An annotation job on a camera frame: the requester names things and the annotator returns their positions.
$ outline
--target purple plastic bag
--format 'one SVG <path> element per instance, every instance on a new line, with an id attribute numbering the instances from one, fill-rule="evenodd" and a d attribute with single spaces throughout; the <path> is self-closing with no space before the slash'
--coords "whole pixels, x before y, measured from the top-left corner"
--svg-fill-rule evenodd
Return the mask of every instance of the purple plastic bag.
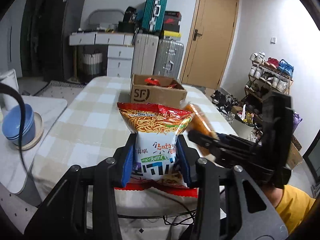
<path id="1" fill-rule="evenodd" d="M 293 132 L 298 127 L 298 124 L 302 121 L 302 118 L 297 114 L 297 112 L 293 113 Z"/>

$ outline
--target silver suitcase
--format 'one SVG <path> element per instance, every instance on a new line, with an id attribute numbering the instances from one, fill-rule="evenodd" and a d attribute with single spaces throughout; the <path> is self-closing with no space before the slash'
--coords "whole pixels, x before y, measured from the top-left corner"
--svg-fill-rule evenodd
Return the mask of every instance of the silver suitcase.
<path id="1" fill-rule="evenodd" d="M 159 37 L 138 33 L 134 45 L 132 74 L 152 75 Z"/>
<path id="2" fill-rule="evenodd" d="M 178 78 L 184 45 L 174 40 L 159 40 L 153 74 Z"/>

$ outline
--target red sneaker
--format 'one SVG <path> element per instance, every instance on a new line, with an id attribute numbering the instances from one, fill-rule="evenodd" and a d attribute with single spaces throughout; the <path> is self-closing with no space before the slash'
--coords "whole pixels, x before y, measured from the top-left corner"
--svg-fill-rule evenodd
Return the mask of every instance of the red sneaker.
<path id="1" fill-rule="evenodd" d="M 279 61 L 276 58 L 268 58 L 267 63 L 269 63 L 269 65 L 271 67 L 273 67 L 274 69 L 276 69 L 277 67 L 279 67 Z"/>

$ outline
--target teal suitcase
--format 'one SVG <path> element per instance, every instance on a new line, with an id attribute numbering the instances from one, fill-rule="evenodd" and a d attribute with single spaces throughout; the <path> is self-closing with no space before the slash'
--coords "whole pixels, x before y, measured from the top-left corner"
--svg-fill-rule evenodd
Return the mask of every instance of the teal suitcase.
<path id="1" fill-rule="evenodd" d="M 146 0 L 142 28 L 149 32 L 160 32 L 167 0 Z"/>

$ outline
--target person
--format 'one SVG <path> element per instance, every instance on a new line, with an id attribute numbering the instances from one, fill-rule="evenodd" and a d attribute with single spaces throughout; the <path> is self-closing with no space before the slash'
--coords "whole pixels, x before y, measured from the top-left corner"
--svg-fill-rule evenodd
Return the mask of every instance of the person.
<path id="1" fill-rule="evenodd" d="M 273 184 L 265 184 L 261 190 L 285 223 L 289 235 L 300 225 L 315 202 L 307 193 L 291 185 L 280 189 Z"/>

